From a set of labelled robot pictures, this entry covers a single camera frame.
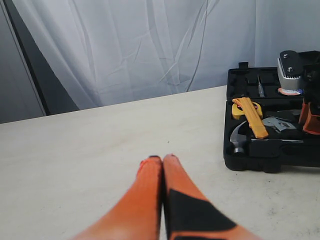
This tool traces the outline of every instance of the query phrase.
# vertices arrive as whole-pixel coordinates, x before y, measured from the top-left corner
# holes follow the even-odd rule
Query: table surface
[[[319,239],[320,170],[228,170],[225,100],[222,86],[0,125],[0,238],[68,239],[121,198],[141,160],[175,153],[218,209],[260,237]]]

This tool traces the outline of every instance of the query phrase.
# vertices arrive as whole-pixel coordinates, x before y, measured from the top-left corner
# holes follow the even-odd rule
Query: white backdrop
[[[80,109],[224,85],[320,49],[319,0],[13,0]]]

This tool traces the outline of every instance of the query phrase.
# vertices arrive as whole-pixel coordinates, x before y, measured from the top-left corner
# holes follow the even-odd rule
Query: black plastic case
[[[258,92],[258,77],[262,83],[265,97]],[[244,146],[245,153],[234,153],[234,145],[230,142],[233,130],[246,121],[245,116],[239,120],[232,117],[232,99],[240,96],[250,97],[253,102],[261,105],[263,117],[268,111],[285,111],[301,109],[303,96],[285,96],[278,92],[280,88],[276,67],[248,68],[247,62],[240,62],[239,68],[230,69],[227,79],[226,107],[223,156],[225,165],[234,171],[264,171],[277,173],[282,165],[320,167],[320,136],[302,131],[299,126],[299,116],[293,124],[297,131],[278,134],[267,127],[269,137],[267,141],[252,141],[254,138],[248,123],[241,127],[241,133],[247,136]],[[300,142],[282,141],[280,139],[300,140]]]

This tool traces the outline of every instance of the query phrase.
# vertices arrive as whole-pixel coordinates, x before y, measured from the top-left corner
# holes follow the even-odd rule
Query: hammer head
[[[238,125],[230,136],[230,142],[234,145],[234,153],[245,153],[244,144],[247,141],[247,136],[243,134],[239,134],[239,129],[246,123],[244,121],[240,125]]]

